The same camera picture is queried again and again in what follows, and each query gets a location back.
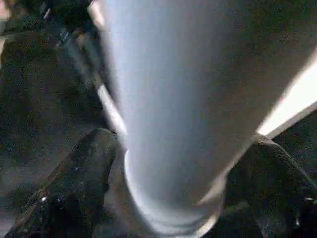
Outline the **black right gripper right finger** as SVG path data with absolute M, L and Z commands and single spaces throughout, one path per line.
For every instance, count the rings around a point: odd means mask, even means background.
M 253 137 L 229 172 L 226 195 L 247 205 L 262 238 L 317 236 L 317 185 L 264 135 Z

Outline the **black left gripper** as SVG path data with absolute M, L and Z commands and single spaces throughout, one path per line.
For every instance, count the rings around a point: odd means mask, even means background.
M 26 27 L 40 30 L 58 29 L 56 48 L 70 59 L 85 89 L 101 87 L 107 82 L 107 66 L 101 37 L 91 30 L 89 0 L 26 0 Z M 73 33 L 82 32 L 78 42 Z

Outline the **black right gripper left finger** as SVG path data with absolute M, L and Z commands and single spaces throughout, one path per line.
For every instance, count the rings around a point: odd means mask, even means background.
M 103 212 L 117 136 L 98 128 L 60 162 L 5 234 L 6 238 L 91 238 Z

